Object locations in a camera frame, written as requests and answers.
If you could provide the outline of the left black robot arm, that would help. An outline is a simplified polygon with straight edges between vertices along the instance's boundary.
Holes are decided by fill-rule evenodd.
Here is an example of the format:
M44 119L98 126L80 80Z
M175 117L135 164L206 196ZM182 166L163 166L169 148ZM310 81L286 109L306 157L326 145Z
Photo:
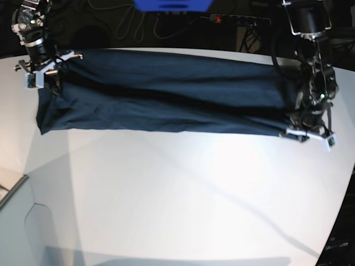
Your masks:
M327 32L332 28L323 1L282 1L290 30L295 37L294 53L300 63L297 75L285 73L276 59L276 44L280 33L272 41L272 62L288 91L291 80L298 83L295 103L285 100L289 126L281 135L295 136L299 142L319 140L330 150L337 144L332 131L332 100L338 93L333 68L331 43Z

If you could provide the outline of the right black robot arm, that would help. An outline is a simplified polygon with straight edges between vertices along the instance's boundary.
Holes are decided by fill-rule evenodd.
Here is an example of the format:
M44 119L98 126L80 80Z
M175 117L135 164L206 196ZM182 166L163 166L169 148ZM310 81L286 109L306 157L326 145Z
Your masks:
M14 70L24 71L24 87L47 89L54 95L62 93L61 77L69 69L67 61L83 59L73 50L58 49L49 37L47 18L52 1L23 1L12 16L12 32L19 37L29 60L19 60Z

